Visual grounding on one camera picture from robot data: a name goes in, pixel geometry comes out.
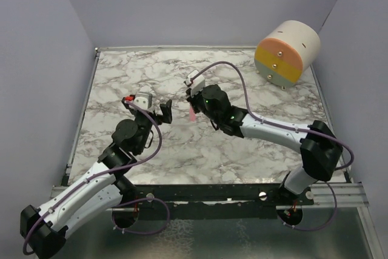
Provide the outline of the pink key tag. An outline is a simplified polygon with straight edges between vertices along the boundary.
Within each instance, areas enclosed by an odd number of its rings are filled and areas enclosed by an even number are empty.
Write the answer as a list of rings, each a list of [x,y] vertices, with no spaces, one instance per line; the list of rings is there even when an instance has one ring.
[[[196,121],[196,114],[194,112],[194,109],[192,107],[189,108],[189,118],[191,122]]]

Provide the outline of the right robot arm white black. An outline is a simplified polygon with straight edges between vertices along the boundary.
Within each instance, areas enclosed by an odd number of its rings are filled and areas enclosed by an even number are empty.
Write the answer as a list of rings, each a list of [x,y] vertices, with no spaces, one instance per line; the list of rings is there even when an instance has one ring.
[[[302,165],[283,179],[279,200],[292,205],[301,193],[317,181],[330,181],[343,152],[328,126],[319,120],[313,124],[289,124],[263,117],[254,118],[247,109],[231,105],[225,91],[217,85],[202,89],[188,88],[187,101],[195,113],[203,113],[215,130],[229,136],[265,140],[299,153]]]

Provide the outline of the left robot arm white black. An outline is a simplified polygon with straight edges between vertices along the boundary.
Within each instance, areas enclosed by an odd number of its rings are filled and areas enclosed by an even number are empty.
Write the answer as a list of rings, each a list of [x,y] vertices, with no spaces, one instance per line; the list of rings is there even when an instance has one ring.
[[[160,104],[161,113],[151,112],[152,97],[137,93],[126,96],[122,104],[134,116],[120,121],[112,142],[88,171],[59,195],[34,207],[28,205],[20,215],[20,234],[24,255],[52,258],[68,237],[92,217],[117,205],[127,207],[136,198],[135,186],[125,177],[133,167],[153,159],[162,144],[148,157],[137,157],[149,148],[149,135],[160,125],[172,123],[172,100]]]

